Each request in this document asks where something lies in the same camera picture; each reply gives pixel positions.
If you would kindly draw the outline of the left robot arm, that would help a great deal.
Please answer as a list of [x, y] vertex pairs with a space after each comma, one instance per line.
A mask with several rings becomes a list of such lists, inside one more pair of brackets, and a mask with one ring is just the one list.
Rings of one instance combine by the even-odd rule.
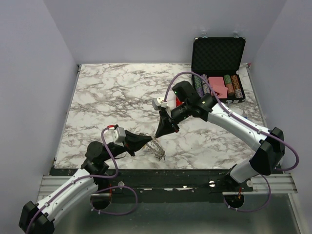
[[46, 198], [37, 203], [29, 201], [24, 205], [19, 227], [26, 234], [53, 233], [56, 222], [75, 204], [94, 192], [110, 190], [108, 181], [120, 173], [115, 165], [115, 173], [108, 175], [107, 160], [111, 159], [116, 164], [116, 156], [124, 152], [134, 156], [153, 139], [151, 136], [133, 134], [118, 125], [109, 125], [104, 130], [113, 130], [113, 142], [91, 142], [87, 147], [85, 161], [73, 176]]

